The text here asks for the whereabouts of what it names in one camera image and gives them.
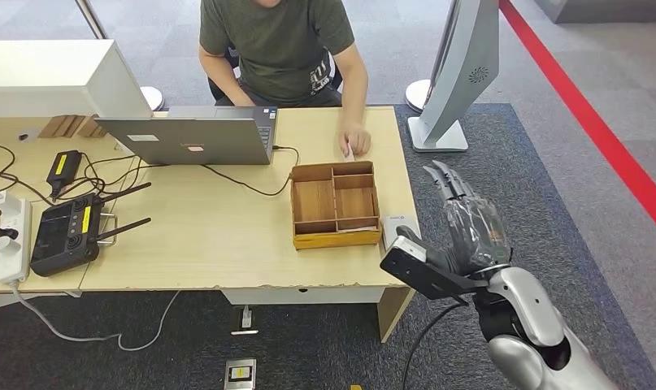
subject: laptop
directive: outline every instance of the laptop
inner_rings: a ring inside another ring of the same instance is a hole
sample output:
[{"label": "laptop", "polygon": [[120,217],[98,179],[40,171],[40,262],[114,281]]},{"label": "laptop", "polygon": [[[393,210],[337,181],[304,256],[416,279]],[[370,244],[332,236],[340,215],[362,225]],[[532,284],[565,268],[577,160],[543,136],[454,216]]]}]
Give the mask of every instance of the laptop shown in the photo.
[{"label": "laptop", "polygon": [[268,165],[275,107],[172,107],[165,118],[96,118],[149,164]]}]

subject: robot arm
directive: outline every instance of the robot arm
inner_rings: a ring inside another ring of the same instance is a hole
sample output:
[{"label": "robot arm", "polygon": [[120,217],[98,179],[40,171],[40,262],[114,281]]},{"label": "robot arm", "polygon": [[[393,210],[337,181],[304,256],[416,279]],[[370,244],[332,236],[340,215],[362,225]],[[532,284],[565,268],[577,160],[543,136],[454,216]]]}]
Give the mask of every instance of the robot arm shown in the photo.
[{"label": "robot arm", "polygon": [[564,323],[541,283],[510,265],[511,248],[495,206],[458,173],[433,161],[452,245],[438,251],[408,227],[380,267],[429,299],[473,294],[495,366],[521,390],[614,390],[617,387]]}]

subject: white cable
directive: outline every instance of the white cable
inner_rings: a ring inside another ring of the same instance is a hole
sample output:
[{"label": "white cable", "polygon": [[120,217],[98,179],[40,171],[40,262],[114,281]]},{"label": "white cable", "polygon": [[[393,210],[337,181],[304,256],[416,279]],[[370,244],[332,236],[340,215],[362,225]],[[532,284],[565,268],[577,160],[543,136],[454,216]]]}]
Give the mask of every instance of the white cable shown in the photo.
[{"label": "white cable", "polygon": [[163,330],[163,323],[165,322],[165,317],[167,317],[167,312],[170,310],[170,306],[172,306],[172,303],[174,303],[175,299],[177,298],[177,296],[181,292],[181,291],[175,292],[175,295],[170,300],[170,303],[167,304],[167,307],[165,308],[165,311],[163,312],[163,317],[160,319],[160,326],[158,327],[158,333],[155,335],[153,340],[149,341],[148,344],[144,344],[140,347],[126,348],[122,345],[122,334],[121,333],[116,333],[114,335],[109,335],[107,337],[71,337],[71,336],[64,335],[63,333],[61,333],[57,329],[55,329],[54,326],[52,326],[52,323],[50,323],[50,321],[45,317],[45,315],[43,315],[43,313],[41,313],[40,310],[38,310],[34,305],[31,305],[30,302],[26,301],[21,296],[21,294],[19,293],[19,287],[18,286],[19,286],[18,282],[14,282],[14,283],[11,283],[9,285],[9,287],[11,288],[11,292],[14,294],[15,297],[17,297],[17,299],[19,299],[19,303],[21,303],[21,305],[24,305],[24,306],[28,307],[33,313],[35,313],[38,316],[38,318],[40,318],[42,320],[42,322],[45,323],[47,325],[47,327],[54,333],[55,336],[57,336],[57,337],[59,337],[60,339],[63,339],[63,340],[75,341],[75,342],[80,342],[80,343],[85,343],[85,342],[88,342],[88,341],[105,341],[105,340],[109,340],[109,339],[113,339],[113,338],[117,337],[117,345],[119,346],[119,348],[122,349],[123,351],[128,351],[128,352],[140,351],[142,349],[146,349],[146,348],[150,347],[158,339],[158,337],[160,337],[160,332]]}]

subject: wooden compartment tray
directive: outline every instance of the wooden compartment tray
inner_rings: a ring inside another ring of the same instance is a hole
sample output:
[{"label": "wooden compartment tray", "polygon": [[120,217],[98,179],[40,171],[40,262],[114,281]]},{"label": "wooden compartment tray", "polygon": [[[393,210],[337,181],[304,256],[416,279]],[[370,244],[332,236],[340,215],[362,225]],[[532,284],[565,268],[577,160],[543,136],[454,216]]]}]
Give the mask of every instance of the wooden compartment tray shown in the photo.
[{"label": "wooden compartment tray", "polygon": [[380,241],[380,211],[370,161],[296,166],[291,199],[296,249]]}]

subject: charger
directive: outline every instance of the charger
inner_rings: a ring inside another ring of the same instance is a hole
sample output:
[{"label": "charger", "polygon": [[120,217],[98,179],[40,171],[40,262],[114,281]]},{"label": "charger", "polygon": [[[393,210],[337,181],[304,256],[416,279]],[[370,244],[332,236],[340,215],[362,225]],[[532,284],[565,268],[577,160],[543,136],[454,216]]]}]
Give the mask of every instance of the charger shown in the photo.
[{"label": "charger", "polygon": [[48,173],[47,184],[52,188],[50,195],[53,200],[59,196],[64,187],[74,182],[76,172],[81,164],[81,153],[78,150],[69,150],[57,153]]}]

